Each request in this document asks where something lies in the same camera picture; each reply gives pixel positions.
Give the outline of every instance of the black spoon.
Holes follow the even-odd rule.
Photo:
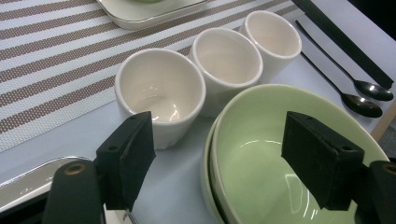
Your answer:
[[[340,94],[344,105],[346,105],[350,110],[368,118],[379,118],[382,116],[382,109],[378,105],[367,101],[362,97],[341,92],[340,89],[338,89],[338,87],[331,80],[329,80],[329,78],[326,77],[326,75],[324,75],[324,73],[320,71],[320,69],[314,65],[314,63],[312,63],[312,61],[303,52],[301,52],[301,55],[313,68],[315,68],[315,70],[320,73],[324,79],[326,79],[327,82],[330,83],[330,85],[338,92],[338,94]]]
[[[364,94],[370,98],[379,101],[391,101],[393,99],[393,93],[379,85],[375,85],[370,82],[356,80],[352,75],[348,73],[338,62],[336,62],[332,56],[330,56],[315,40],[311,35],[304,29],[304,27],[296,21],[297,27],[299,30],[324,54],[326,57],[330,59],[350,80],[352,80],[353,85],[356,90],[358,90],[361,94]]]

